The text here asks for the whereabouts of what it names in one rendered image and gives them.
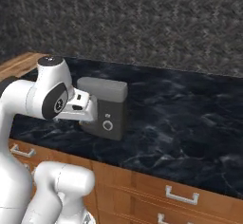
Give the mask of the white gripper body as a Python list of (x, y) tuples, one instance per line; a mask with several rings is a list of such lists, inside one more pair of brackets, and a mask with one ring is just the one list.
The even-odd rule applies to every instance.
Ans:
[(72, 120), (93, 122), (98, 118), (97, 99), (91, 96), (87, 102), (87, 106), (80, 109), (80, 106), (70, 101), (66, 104), (65, 109), (55, 117), (55, 120)]

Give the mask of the grey boxy countertop appliance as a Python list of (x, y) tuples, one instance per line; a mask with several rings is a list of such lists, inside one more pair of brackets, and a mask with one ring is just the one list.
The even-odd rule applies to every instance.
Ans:
[(82, 77), (77, 81), (77, 87), (92, 96), (98, 113), (98, 118), (83, 123), (82, 129), (101, 138), (121, 140), (127, 121), (127, 83)]

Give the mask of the wooden drawer front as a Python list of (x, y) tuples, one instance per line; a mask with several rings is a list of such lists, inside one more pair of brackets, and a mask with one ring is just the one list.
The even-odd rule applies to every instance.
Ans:
[[(158, 206), (167, 206), (174, 210), (198, 215), (214, 216), (233, 221), (239, 221), (243, 218), (243, 200), (203, 191), (97, 161), (92, 163), (92, 168), (96, 176), (97, 205), (98, 209), (103, 212), (103, 205), (108, 202), (112, 204), (118, 204), (120, 201), (122, 203), (131, 203), (133, 200), (138, 199)], [(167, 185), (172, 187), (172, 193), (177, 196), (191, 198), (193, 193), (199, 193), (197, 205), (190, 205), (168, 198), (165, 195)], [(115, 216), (142, 224), (150, 224), (131, 217)]]
[(138, 199), (133, 200), (131, 203), (122, 203), (120, 201), (118, 204), (112, 204), (108, 202), (103, 205), (103, 210), (150, 224), (158, 224), (158, 214), (164, 214), (164, 221), (169, 224), (187, 224), (187, 222), (194, 224), (243, 224), (243, 218), (239, 221), (233, 221), (214, 216), (198, 215), (174, 210), (167, 206), (158, 206)]
[(36, 154), (31, 158), (25, 158), (12, 153), (22, 163), (24, 163), (30, 171), (33, 171), (37, 167), (37, 165), (44, 160), (60, 161), (63, 163), (74, 164), (78, 166), (83, 166), (84, 168), (87, 169), (92, 169), (91, 163), (88, 159), (79, 158), (56, 150), (51, 150), (45, 147), (41, 147), (23, 141), (19, 141), (19, 140), (13, 140), (13, 139), (9, 140), (9, 149), (14, 144), (18, 144), (19, 150), (22, 152), (28, 153), (31, 148), (33, 148), (36, 151)]

